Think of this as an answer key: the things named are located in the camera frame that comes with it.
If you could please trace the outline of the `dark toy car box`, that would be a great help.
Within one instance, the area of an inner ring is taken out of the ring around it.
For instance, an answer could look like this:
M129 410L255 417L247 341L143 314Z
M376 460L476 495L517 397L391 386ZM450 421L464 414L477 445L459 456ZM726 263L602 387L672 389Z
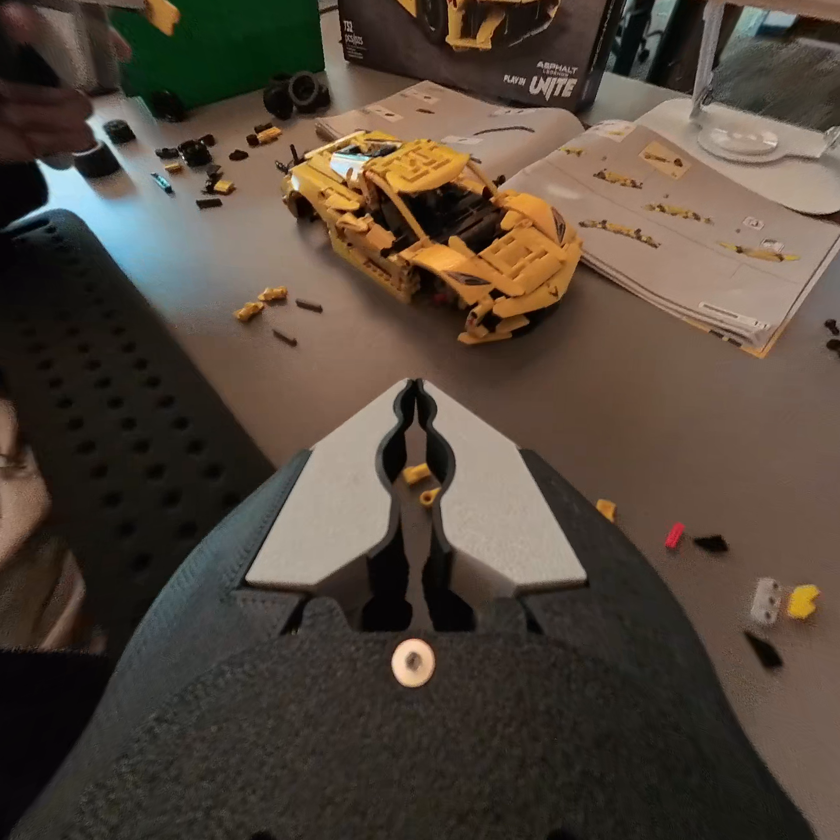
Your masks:
M593 104L623 1L340 1L344 58L469 95Z

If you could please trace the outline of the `green plastic bin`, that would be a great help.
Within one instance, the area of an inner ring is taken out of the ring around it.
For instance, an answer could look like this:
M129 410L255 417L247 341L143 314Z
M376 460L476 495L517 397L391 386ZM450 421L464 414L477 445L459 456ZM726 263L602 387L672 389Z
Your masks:
M276 75L324 69L315 1L181 1L172 36L140 14L113 10L131 47L122 89L160 117L166 95L190 111L263 89Z

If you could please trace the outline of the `scattered small brick pieces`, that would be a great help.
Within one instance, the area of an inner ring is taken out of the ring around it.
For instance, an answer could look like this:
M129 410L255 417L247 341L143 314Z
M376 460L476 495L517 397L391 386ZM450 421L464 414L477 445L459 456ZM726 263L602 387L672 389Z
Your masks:
M122 170L113 148L134 143L138 138L131 126L122 119L113 119L103 124L107 142L98 141L90 149L70 155L70 164L86 179L95 180L116 175ZM197 198L196 207L202 211L221 207L223 197L236 189L233 182L224 178L224 172L216 164L212 148L216 144L213 134L207 133L196 139L185 140L175 146L163 146L154 150L155 159L163 165L163 172L150 174L152 181L168 196L175 190L171 177L185 171L205 175L203 197Z

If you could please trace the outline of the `stack of black toy wheels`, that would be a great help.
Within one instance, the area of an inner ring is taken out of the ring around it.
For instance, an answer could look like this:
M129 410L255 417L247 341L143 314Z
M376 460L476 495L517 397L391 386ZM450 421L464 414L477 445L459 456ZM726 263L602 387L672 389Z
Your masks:
M281 121L323 111L332 101L327 84L306 70L292 76L285 73L272 76L262 93L265 110Z

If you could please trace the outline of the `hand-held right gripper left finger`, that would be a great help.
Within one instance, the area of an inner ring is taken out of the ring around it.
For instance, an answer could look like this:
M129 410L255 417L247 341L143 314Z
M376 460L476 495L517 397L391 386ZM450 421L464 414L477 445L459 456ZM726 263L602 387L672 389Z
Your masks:
M385 445L402 434L402 379L305 454L245 582L280 592L372 592L371 562L396 533Z

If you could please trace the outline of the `open instruction booklet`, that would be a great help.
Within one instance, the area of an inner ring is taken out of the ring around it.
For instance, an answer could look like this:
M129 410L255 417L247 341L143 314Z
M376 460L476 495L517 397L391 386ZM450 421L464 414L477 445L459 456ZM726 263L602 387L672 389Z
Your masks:
M511 108L421 81L317 119L324 139L381 130L468 153L502 187L559 209L589 267L679 319L765 357L838 255L838 225L715 171L663 131Z

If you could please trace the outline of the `white folding stand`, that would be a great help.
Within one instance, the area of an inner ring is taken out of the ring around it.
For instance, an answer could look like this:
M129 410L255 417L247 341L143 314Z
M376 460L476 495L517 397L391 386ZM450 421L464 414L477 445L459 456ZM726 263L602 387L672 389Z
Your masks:
M727 5L706 2L691 98L664 101L637 124L773 203L814 217L837 214L837 126L819 133L714 102L715 56Z

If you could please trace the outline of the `grey desk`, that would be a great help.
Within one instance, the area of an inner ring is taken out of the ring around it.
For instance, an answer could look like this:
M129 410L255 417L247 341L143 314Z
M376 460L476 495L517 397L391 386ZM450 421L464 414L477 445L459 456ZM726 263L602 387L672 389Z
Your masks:
M820 838L838 838L838 319L835 259L769 356L756 359L582 267L558 310L526 336L466 348L462 318L411 308L352 272L315 223L282 206L275 160L317 143L313 124L234 168L217 210L200 179L151 183L155 146L212 133L222 152L266 120L261 96L219 103L188 124L96 101L93 124L126 119L138 137L124 174L87 184L46 171L50 205L80 216L275 466L316 443L404 377L423 377L522 447L590 501L617 506L621 530L668 583L701 635L740 722ZM249 323L234 312L267 287ZM315 301L323 313L299 309ZM298 340L278 341L278 329ZM665 540L676 523L678 549ZM721 534L724 554L692 538ZM816 585L805 622L756 629L761 577ZM742 631L783 659L765 670Z

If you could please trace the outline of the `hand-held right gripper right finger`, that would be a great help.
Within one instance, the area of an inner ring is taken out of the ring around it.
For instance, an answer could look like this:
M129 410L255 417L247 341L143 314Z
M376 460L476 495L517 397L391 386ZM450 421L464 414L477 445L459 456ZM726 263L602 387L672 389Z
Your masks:
M519 446L430 381L417 381L417 419L439 484L429 557L436 587L493 601L586 584Z

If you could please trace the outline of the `person's left hand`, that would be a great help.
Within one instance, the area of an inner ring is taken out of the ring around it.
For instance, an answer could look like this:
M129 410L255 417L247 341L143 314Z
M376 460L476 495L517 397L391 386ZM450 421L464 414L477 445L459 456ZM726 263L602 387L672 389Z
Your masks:
M21 3L2 5L2 33L17 46L27 46L39 34L43 20ZM108 38L116 57L131 58L131 47L113 26ZM34 85L2 78L1 159L31 163L52 155L89 151L96 139L88 120L88 98L75 89Z

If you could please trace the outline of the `person's left forearm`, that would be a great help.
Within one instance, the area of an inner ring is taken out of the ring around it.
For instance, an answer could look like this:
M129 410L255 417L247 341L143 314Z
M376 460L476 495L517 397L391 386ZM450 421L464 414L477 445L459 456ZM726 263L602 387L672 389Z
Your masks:
M35 162L1 164L1 230L47 204L49 189Z

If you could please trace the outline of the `yellow brick toy car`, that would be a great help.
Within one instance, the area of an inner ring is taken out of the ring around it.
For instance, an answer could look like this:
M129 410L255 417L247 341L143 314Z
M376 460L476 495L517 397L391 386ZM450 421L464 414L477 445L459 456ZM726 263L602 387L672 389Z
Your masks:
M357 131L292 155L277 165L292 216L320 221L332 250L395 299L463 312L464 345L529 331L581 260L579 231L556 207L439 141Z

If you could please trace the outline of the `cream hoodie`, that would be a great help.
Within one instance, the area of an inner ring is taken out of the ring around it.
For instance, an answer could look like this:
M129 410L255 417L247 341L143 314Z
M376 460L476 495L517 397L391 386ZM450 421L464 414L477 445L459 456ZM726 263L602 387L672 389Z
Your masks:
M1 400L1 647L54 652L77 639L87 587L49 525L51 498L15 407Z

